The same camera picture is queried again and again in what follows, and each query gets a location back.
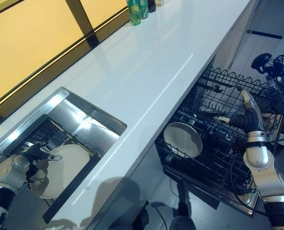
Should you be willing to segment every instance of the kitchen counter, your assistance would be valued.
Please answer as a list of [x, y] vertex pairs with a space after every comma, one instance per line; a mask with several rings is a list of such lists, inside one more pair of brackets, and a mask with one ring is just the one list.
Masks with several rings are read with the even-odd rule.
[[0, 125], [1, 138], [61, 86], [127, 124], [53, 220], [78, 227], [92, 220], [117, 183], [100, 199], [99, 186], [134, 170], [248, 3], [166, 0], [141, 25], [125, 24]]

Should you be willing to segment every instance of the dishwasher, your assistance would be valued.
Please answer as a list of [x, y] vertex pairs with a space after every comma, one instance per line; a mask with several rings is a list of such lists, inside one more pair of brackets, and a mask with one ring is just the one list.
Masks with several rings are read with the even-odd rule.
[[208, 66], [166, 124], [181, 122], [193, 127], [202, 139], [201, 154], [195, 158], [181, 157], [185, 153], [166, 143], [163, 131], [155, 145], [167, 176], [191, 184], [253, 218], [255, 211], [242, 206], [231, 187], [233, 183], [238, 197], [255, 210], [259, 196], [243, 158], [235, 159], [233, 179], [230, 180], [231, 163], [241, 149], [246, 134], [241, 129], [213, 119], [214, 116], [244, 114], [243, 99], [237, 86], [249, 91], [258, 102], [269, 141], [277, 140], [284, 122], [284, 117], [277, 112], [283, 110], [279, 104], [281, 94], [267, 82]]

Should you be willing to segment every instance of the white plate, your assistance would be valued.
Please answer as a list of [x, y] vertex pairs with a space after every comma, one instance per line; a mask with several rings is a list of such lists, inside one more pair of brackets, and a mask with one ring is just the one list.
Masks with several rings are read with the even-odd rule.
[[30, 183], [32, 192], [43, 199], [58, 197], [90, 160], [88, 152], [79, 145], [63, 145], [49, 153], [62, 159], [38, 162], [39, 171]]
[[180, 122], [170, 123], [166, 126], [163, 135], [165, 142], [172, 146], [168, 145], [170, 149], [181, 157], [197, 157], [203, 149], [203, 143], [199, 134], [187, 124]]

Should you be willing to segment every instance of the bottle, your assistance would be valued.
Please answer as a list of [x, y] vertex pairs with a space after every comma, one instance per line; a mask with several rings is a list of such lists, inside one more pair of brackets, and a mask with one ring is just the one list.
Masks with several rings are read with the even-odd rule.
[[156, 11], [156, 1], [155, 0], [147, 0], [148, 2], [148, 12], [152, 13]]
[[141, 23], [141, 12], [140, 8], [138, 7], [138, 0], [127, 0], [127, 6], [132, 25], [139, 25]]
[[147, 0], [139, 0], [140, 12], [141, 12], [141, 19], [148, 18], [148, 6]]
[[164, 4], [164, 0], [156, 0], [157, 6], [162, 6]]

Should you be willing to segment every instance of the stainless steel sink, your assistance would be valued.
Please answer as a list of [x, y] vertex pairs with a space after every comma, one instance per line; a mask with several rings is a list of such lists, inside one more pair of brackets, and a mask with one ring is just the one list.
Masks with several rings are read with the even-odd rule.
[[125, 123], [64, 88], [38, 105], [0, 139], [0, 154], [4, 155], [0, 162], [37, 142], [45, 143], [42, 150], [46, 152], [61, 145], [78, 144], [89, 153], [90, 161], [57, 199], [41, 199], [25, 184], [9, 209], [4, 227], [43, 229], [126, 127]]
[[20, 142], [28, 132], [32, 132], [42, 122], [43, 116], [55, 121], [61, 129], [100, 157], [127, 127], [95, 105], [60, 88], [0, 139], [0, 154], [10, 156], [14, 142]]

